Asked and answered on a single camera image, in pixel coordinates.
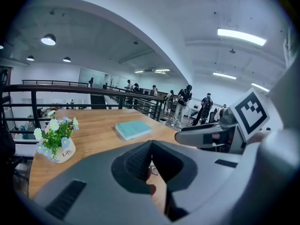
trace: white pants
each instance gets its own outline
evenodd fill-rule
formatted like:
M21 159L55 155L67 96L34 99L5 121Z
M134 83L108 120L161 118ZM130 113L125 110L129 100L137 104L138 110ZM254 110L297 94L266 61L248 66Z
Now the white pants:
M173 117L173 123L176 123L178 121L178 125L181 125L185 109L186 109L186 106L183 106L179 103L177 104L175 115Z

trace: table top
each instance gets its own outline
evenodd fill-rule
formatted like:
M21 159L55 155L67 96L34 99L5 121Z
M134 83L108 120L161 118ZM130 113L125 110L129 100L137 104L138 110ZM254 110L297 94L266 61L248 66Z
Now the table top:
M160 124L159 122L145 116L134 109L95 109L76 110L62 109L56 112L57 119L63 117L76 117L79 130L74 131L72 140L76 147L75 154L65 163L57 164L49 161L45 156L35 153L29 181L29 197L33 198L39 189L51 179L68 169L81 159L95 153L115 149L133 143L145 142L147 140L163 140L169 143L179 144L174 135L177 131ZM114 131L116 123L140 120L150 127L152 132L125 142ZM160 176L151 175L147 184L156 184L156 192L152 196L155 204L163 211L166 186Z

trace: black slot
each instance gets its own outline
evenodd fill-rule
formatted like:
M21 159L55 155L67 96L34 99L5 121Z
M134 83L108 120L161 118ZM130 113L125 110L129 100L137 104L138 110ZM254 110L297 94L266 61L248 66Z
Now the black slot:
M233 167L233 168L235 168L238 165L237 163L229 162L229 161L225 161L225 160L221 160L221 159L218 159L217 161L215 161L215 163L221 164L221 165L224 165L227 167Z
M85 182L73 180L65 189L45 208L47 212L62 220L68 213L79 194L86 186Z

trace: backpack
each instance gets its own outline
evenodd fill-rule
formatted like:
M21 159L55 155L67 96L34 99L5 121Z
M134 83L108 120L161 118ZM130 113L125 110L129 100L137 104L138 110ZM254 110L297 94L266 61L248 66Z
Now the backpack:
M211 102L212 102L211 99L208 100L208 99L206 98L206 101L205 101L204 104L203 104L203 110L209 111L210 108L211 108Z

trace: book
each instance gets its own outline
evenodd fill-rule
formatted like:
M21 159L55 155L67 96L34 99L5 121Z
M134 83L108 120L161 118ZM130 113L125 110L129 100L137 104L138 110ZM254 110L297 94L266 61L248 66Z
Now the book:
M141 121L115 124L116 132L127 142L151 132L152 128Z

